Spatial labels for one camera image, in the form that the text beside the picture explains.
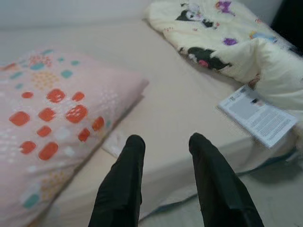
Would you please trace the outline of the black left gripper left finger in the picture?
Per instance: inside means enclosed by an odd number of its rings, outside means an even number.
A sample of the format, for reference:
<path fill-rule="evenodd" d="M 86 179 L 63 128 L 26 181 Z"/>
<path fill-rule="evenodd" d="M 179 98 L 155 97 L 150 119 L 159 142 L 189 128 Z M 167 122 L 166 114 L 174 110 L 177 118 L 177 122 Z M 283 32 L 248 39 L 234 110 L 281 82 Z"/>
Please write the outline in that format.
<path fill-rule="evenodd" d="M 136 227 L 142 203 L 145 142 L 131 135 L 95 198 L 89 227 Z"/>

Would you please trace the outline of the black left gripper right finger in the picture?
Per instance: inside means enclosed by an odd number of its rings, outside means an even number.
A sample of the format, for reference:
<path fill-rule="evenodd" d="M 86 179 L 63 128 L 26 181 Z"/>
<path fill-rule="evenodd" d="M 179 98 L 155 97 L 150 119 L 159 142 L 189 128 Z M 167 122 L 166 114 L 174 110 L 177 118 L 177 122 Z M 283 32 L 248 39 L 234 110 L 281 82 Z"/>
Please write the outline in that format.
<path fill-rule="evenodd" d="M 261 227 L 262 219 L 243 182 L 205 136 L 189 139 L 196 187 L 206 227 Z"/>

